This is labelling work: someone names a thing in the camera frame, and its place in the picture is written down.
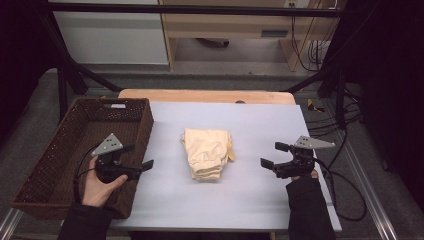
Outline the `black horizontal frame bar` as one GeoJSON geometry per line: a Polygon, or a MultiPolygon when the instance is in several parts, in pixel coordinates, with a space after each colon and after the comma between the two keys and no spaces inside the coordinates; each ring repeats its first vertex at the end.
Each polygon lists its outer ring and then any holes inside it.
{"type": "Polygon", "coordinates": [[[341,17],[343,12],[330,9],[200,6],[200,5],[148,5],[47,2],[42,6],[51,11],[140,14],[205,14],[246,16],[341,17]]]}

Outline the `aluminium rail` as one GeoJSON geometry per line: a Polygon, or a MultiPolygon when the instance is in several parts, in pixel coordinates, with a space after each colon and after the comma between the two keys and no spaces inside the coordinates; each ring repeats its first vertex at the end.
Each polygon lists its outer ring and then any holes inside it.
{"type": "Polygon", "coordinates": [[[374,222],[380,238],[382,240],[399,240],[398,235],[366,172],[361,166],[349,140],[345,141],[344,155],[346,156],[346,161],[351,169],[357,186],[365,199],[368,212],[374,222]]]}
{"type": "Polygon", "coordinates": [[[11,239],[22,216],[23,216],[23,212],[18,209],[11,208],[7,212],[4,219],[0,221],[0,240],[11,239]]]}

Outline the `cream pants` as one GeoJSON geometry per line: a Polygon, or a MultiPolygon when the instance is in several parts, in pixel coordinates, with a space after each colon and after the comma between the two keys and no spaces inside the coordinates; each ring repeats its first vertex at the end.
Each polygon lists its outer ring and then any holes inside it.
{"type": "Polygon", "coordinates": [[[186,128],[181,142],[193,179],[217,180],[227,162],[235,160],[228,130],[186,128]]]}

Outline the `light wooden desk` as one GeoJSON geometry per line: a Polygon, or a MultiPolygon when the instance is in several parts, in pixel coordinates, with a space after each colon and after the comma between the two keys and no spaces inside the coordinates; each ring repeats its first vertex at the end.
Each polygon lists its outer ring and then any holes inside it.
{"type": "MultiPolygon", "coordinates": [[[[323,10],[346,5],[345,0],[158,0],[158,3],[323,10]]],[[[276,39],[293,72],[305,63],[309,43],[330,41],[339,23],[337,18],[324,17],[163,14],[161,18],[169,43],[182,38],[276,39]]]]}

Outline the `brown wicker basket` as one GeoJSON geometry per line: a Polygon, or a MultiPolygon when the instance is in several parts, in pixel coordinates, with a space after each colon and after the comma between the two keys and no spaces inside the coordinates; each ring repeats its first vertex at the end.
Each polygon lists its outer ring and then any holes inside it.
{"type": "Polygon", "coordinates": [[[113,134],[134,147],[121,155],[122,165],[140,169],[153,124],[147,99],[76,100],[11,206],[38,219],[64,219],[74,202],[75,171],[88,169],[87,150],[113,134]]]}

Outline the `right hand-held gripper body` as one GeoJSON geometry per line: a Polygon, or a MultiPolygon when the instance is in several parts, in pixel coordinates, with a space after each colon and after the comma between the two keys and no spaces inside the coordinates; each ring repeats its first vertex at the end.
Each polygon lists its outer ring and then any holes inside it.
{"type": "Polygon", "coordinates": [[[288,146],[288,152],[292,154],[293,159],[286,163],[275,164],[273,167],[273,172],[278,178],[282,179],[310,174],[316,162],[314,151],[316,149],[333,148],[335,144],[300,136],[295,143],[288,146]]]}

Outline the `person's right hand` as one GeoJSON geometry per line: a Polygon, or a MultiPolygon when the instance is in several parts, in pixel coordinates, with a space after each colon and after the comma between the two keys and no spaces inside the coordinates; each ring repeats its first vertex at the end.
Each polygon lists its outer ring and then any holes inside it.
{"type": "MultiPolygon", "coordinates": [[[[315,179],[319,178],[318,172],[316,170],[312,170],[312,172],[310,173],[310,176],[311,176],[311,178],[315,178],[315,179]]],[[[293,181],[298,180],[300,178],[301,178],[301,176],[294,176],[294,177],[291,177],[291,181],[293,182],[293,181]]]]}

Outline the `white cabinet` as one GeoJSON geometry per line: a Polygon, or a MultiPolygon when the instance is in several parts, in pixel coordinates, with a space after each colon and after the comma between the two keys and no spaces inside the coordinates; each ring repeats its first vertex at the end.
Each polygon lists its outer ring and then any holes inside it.
{"type": "Polygon", "coordinates": [[[71,56],[84,64],[167,65],[159,14],[55,12],[71,56]]]}

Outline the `black metal stand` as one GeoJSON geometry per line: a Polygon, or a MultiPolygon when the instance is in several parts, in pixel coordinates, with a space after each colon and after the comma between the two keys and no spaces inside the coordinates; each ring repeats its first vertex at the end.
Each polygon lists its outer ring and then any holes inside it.
{"type": "Polygon", "coordinates": [[[314,75],[285,89],[285,92],[296,93],[312,83],[321,82],[318,88],[318,96],[320,98],[327,98],[335,91],[335,122],[343,130],[346,129],[347,125],[343,106],[347,66],[353,58],[353,53],[358,48],[356,40],[362,27],[363,23],[359,21],[341,19],[322,67],[314,75]]]}
{"type": "Polygon", "coordinates": [[[94,80],[112,92],[120,92],[122,90],[121,87],[98,76],[73,59],[52,13],[38,13],[37,17],[44,32],[45,42],[51,49],[51,55],[56,64],[60,121],[65,117],[69,107],[68,87],[71,87],[77,95],[85,95],[87,93],[88,86],[83,80],[83,77],[94,80]]]}

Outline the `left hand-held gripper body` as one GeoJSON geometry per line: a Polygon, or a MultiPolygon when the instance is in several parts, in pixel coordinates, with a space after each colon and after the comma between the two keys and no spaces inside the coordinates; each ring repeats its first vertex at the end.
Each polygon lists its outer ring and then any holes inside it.
{"type": "Polygon", "coordinates": [[[127,175],[128,181],[140,178],[141,168],[124,166],[120,160],[124,154],[121,153],[123,147],[116,135],[111,133],[91,152],[91,156],[97,158],[96,175],[103,183],[110,183],[121,175],[127,175]]]}

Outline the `dark curtain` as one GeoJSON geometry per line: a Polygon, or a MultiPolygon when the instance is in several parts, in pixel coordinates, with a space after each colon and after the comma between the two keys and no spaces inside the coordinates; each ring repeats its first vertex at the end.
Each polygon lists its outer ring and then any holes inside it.
{"type": "Polygon", "coordinates": [[[24,0],[0,0],[0,143],[23,113],[40,77],[55,67],[32,24],[24,0]]]}
{"type": "Polygon", "coordinates": [[[333,42],[388,168],[424,209],[424,0],[347,0],[333,42]]]}

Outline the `person's left hand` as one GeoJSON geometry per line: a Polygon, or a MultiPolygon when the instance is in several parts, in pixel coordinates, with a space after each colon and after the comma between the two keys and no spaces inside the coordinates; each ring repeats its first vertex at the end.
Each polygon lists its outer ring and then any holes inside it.
{"type": "Polygon", "coordinates": [[[96,161],[97,158],[94,157],[89,163],[89,171],[86,176],[81,203],[86,206],[101,208],[110,195],[127,181],[128,176],[121,175],[110,183],[103,183],[98,179],[95,172],[96,161]]]}

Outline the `wooden table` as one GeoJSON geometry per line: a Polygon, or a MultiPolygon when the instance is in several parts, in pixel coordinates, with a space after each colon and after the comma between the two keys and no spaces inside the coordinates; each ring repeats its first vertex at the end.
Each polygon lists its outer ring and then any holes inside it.
{"type": "Polygon", "coordinates": [[[291,93],[267,91],[125,89],[118,97],[147,98],[150,101],[160,102],[296,104],[291,93]]]}

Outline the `yellow and black floor object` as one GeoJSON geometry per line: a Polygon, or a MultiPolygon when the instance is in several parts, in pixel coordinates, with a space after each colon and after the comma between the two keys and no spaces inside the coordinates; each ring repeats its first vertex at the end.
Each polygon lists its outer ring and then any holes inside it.
{"type": "Polygon", "coordinates": [[[320,113],[325,112],[325,109],[323,107],[315,106],[313,100],[310,99],[310,98],[307,99],[307,107],[308,107],[309,111],[316,111],[316,112],[320,112],[320,113]]]}

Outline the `white table mat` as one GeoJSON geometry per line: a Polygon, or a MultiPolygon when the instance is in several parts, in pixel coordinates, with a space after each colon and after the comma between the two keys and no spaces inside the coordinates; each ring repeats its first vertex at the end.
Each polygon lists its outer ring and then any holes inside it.
{"type": "Polygon", "coordinates": [[[140,231],[253,231],[288,227],[287,180],[263,168],[261,159],[288,162],[277,142],[293,144],[308,130],[297,105],[154,102],[154,125],[129,218],[116,229],[140,231]],[[218,180],[191,176],[181,137],[187,128],[229,131],[235,153],[218,180]]]}

